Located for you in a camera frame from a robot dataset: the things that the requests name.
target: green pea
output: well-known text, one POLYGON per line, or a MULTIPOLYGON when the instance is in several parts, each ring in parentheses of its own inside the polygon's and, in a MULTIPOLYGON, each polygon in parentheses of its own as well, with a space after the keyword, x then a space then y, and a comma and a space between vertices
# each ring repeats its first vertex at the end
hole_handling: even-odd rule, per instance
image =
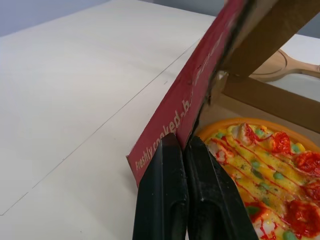
POLYGON ((255 131, 255 134, 257 134, 259 137, 261 137, 264 134, 264 131, 262 131, 260 128, 257 128, 255 131))
POLYGON ((265 205, 270 206, 270 201, 269 201, 268 198, 266 198, 266 197, 262 198, 262 202, 263 202, 265 205))
POLYGON ((254 168, 252 168, 251 171, 258 179, 264 179, 264 176, 261 174, 261 172, 255 170, 254 168))
POLYGON ((283 240, 298 240, 296 235, 292 231, 285 231, 282 235, 283 240))
POLYGON ((225 135, 224 135, 222 132, 218 132, 215 136, 216 136, 218 139, 222 139, 222 137, 224 137, 225 135))
POLYGON ((293 144, 292 146, 291 146, 291 148, 292 148, 292 150, 297 154, 297 153, 300 153, 300 149, 299 149, 299 147, 297 146, 297 145, 295 145, 295 144, 293 144))
POLYGON ((265 184, 264 182, 261 182, 260 184, 259 184, 259 187, 258 187, 260 190, 262 190, 262 191, 265 191, 265 190, 269 190, 270 189, 270 187, 267 185, 267 184, 265 184))
POLYGON ((258 162, 258 161, 252 161, 252 162, 251 162, 251 165, 252 165, 252 167, 254 167, 255 169, 257 169, 257 168, 260 167, 260 162, 258 162))
POLYGON ((254 215, 260 212, 260 207, 257 206, 247 206, 245 209, 249 215, 254 215))
POLYGON ((281 179, 284 179, 285 177, 280 172, 275 172, 273 174, 273 178, 281 180, 281 179))

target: gray wall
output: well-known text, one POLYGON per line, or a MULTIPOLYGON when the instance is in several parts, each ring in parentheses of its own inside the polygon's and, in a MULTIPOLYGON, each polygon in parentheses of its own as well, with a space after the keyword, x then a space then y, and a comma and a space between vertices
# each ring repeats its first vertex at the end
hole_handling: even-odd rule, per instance
POLYGON ((109 0, 0 0, 0 37, 109 0))
MULTIPOLYGON (((224 0, 146 0, 155 4, 183 9, 200 14, 217 16, 224 5, 224 0)), ((320 38, 320 13, 299 32, 301 35, 320 38)))

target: pizza peel handle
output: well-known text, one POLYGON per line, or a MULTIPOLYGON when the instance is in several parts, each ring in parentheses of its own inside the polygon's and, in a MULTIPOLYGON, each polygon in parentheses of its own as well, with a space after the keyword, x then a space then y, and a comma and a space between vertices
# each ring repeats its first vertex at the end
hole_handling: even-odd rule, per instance
POLYGON ((197 136, 185 150, 184 167, 190 240, 258 240, 236 185, 197 136))
POLYGON ((320 79, 320 66, 295 60, 279 49, 250 77, 266 83, 279 80, 288 74, 303 74, 320 79))

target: cardboard box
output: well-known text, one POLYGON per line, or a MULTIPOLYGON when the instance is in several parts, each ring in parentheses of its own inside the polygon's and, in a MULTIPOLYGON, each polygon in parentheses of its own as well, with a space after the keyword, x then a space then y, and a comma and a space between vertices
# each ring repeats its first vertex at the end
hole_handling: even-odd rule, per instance
POLYGON ((319 0, 229 0, 127 156, 137 185, 166 134, 184 149, 227 118, 269 120, 320 145, 319 102, 248 77, 319 11, 319 0))

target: red pizza box lid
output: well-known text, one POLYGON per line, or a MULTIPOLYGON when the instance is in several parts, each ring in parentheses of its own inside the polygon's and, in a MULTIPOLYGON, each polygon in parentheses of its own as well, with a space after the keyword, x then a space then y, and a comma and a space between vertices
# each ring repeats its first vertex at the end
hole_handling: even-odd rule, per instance
POLYGON ((185 148, 209 92, 210 79, 232 49, 252 3, 250 0, 228 1, 162 99, 127 156, 137 185, 162 137, 175 133, 182 149, 185 148))

